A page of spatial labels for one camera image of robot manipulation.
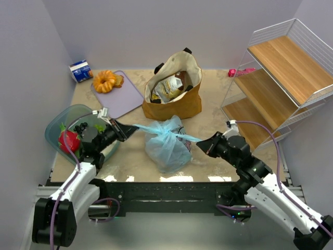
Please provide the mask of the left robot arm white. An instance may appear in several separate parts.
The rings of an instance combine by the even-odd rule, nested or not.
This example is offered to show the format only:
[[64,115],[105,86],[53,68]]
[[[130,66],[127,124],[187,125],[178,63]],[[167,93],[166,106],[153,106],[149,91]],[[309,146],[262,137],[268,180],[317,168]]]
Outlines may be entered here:
[[107,199],[104,181],[95,179],[105,160],[103,150],[115,141],[125,142],[139,128],[107,120],[102,132],[86,122],[73,127],[80,138],[80,156],[69,178],[48,198],[39,198],[34,208],[32,241],[51,248],[68,247],[77,224],[95,201]]

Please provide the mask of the brown white chips bag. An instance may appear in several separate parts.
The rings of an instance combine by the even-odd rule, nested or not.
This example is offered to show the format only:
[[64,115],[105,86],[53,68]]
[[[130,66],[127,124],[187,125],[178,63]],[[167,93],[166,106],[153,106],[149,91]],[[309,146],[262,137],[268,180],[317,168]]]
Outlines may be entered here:
[[180,71],[161,81],[152,90],[150,101],[166,104],[193,88],[193,83],[186,71]]

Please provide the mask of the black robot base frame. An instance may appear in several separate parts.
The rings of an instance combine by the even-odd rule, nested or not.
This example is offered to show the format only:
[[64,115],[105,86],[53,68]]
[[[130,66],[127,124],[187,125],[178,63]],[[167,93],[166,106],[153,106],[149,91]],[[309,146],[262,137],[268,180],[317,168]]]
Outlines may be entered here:
[[247,222],[250,210],[234,211],[229,205],[245,207],[243,198],[232,197],[233,182],[105,182],[93,179],[100,188],[100,197],[117,199],[111,212],[124,217],[128,213],[193,213],[230,214],[233,219]]

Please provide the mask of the light blue plastic bag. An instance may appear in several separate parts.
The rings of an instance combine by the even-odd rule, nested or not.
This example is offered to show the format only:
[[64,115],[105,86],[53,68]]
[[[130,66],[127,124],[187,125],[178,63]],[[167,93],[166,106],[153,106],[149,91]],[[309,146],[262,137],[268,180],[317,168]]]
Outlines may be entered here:
[[145,132],[145,152],[161,173],[179,171],[192,158],[192,143],[201,141],[186,133],[176,115],[166,121],[154,121],[148,126],[135,126]]

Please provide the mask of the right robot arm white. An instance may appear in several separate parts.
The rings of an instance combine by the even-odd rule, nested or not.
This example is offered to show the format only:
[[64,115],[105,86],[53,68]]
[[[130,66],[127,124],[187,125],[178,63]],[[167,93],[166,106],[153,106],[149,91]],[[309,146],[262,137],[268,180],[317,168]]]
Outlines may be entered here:
[[208,156],[220,157],[236,168],[239,180],[231,197],[243,197],[251,207],[270,217],[292,237],[297,249],[323,249],[332,238],[332,216],[312,210],[277,179],[277,175],[252,155],[244,137],[217,132],[197,146]]

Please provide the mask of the brown Trader Joe's tote bag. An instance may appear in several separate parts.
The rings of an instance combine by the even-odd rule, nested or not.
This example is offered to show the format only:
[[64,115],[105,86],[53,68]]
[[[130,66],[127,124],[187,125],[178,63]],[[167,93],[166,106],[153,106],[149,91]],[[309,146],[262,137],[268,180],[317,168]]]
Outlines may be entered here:
[[166,121],[176,115],[191,118],[202,112],[199,89],[202,69],[192,51],[184,48],[154,69],[147,81],[142,104],[146,118]]

